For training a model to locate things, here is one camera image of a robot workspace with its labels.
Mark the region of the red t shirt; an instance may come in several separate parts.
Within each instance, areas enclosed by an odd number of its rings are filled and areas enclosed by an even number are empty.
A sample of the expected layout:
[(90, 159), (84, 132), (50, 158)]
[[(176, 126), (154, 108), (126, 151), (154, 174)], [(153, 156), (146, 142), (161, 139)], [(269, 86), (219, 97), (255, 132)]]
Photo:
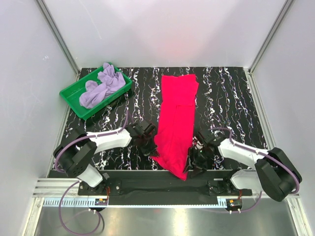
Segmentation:
[(152, 158), (183, 181), (187, 179), (184, 168), (192, 145), (198, 86), (194, 74), (163, 75), (161, 79), (162, 104), (154, 137), (158, 155)]

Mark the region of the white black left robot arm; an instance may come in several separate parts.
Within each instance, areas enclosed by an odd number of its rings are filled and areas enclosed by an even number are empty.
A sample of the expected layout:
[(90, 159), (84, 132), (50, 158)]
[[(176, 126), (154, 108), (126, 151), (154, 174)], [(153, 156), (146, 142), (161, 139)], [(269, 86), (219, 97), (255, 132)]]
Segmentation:
[(156, 156), (155, 125), (143, 120), (104, 132), (83, 132), (76, 129), (54, 150), (55, 169), (69, 178), (85, 182), (93, 193), (106, 190), (105, 177), (92, 166), (95, 154), (114, 148), (136, 146), (144, 156)]

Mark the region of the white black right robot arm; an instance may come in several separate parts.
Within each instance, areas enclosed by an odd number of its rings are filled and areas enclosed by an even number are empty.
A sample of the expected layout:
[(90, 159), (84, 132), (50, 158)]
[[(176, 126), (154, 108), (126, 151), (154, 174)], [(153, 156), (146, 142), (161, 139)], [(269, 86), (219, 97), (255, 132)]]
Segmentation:
[(184, 173), (194, 177), (208, 170), (215, 156), (243, 163), (247, 169), (231, 170), (222, 180), (208, 182), (209, 193), (215, 196), (239, 195), (243, 190), (259, 191), (274, 201), (281, 202), (299, 191), (302, 177), (280, 148), (260, 149), (242, 144), (232, 138), (228, 128), (199, 131), (188, 149)]

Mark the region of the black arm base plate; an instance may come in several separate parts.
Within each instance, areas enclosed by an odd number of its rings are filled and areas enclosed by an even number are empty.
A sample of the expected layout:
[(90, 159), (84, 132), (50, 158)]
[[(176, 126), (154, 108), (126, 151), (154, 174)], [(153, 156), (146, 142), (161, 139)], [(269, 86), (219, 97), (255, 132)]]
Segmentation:
[[(155, 189), (160, 187), (167, 187), (170, 183), (174, 184), (176, 187), (182, 186), (199, 186), (207, 184), (209, 187), (212, 187), (215, 192), (221, 193), (224, 190), (231, 192), (237, 190), (236, 187), (233, 187), (227, 182), (227, 177), (229, 171), (207, 171), (199, 177), (188, 178), (183, 181), (168, 171), (103, 171), (102, 174), (105, 176), (105, 184), (92, 188), (97, 192), (102, 190), (109, 190), (107, 184), (112, 179), (120, 179), (126, 183), (130, 183), (132, 187), (139, 188), (141, 184), (144, 184), (145, 188)], [(118, 197), (120, 199), (165, 199), (169, 201), (183, 202), (183, 201), (193, 201), (205, 203), (206, 199), (212, 198), (209, 195), (199, 194), (199, 193), (158, 193), (157, 195), (153, 193), (127, 193), (121, 196), (110, 196), (109, 193), (106, 193), (105, 196), (109, 197)]]

